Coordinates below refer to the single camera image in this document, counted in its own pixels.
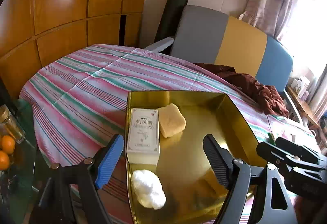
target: orange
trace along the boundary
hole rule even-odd
[[[1,148],[8,155],[11,155],[15,150],[15,140],[13,140],[9,135],[3,136],[1,140]]]
[[[7,153],[0,151],[0,170],[6,170],[9,168],[10,160]]]

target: wooden cabinet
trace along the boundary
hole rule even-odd
[[[9,93],[18,97],[42,66],[87,45],[137,46],[143,2],[4,0],[0,5],[0,76]]]

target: screw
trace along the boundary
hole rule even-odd
[[[56,170],[57,168],[59,168],[60,164],[59,163],[52,163],[51,164],[51,169]]]
[[[276,169],[276,166],[273,163],[268,163],[267,168],[270,170]]]
[[[243,160],[241,160],[241,159],[234,159],[234,162],[243,164]]]
[[[92,158],[86,158],[86,159],[84,159],[84,164],[90,165],[92,163],[93,163],[93,159]]]

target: gray chair cushion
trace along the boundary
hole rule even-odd
[[[228,15],[219,11],[185,6],[170,55],[192,63],[214,63],[227,22]]]

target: glass jar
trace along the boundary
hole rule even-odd
[[[24,141],[25,131],[11,114],[6,105],[0,107],[0,123],[2,123],[8,134],[18,143]]]

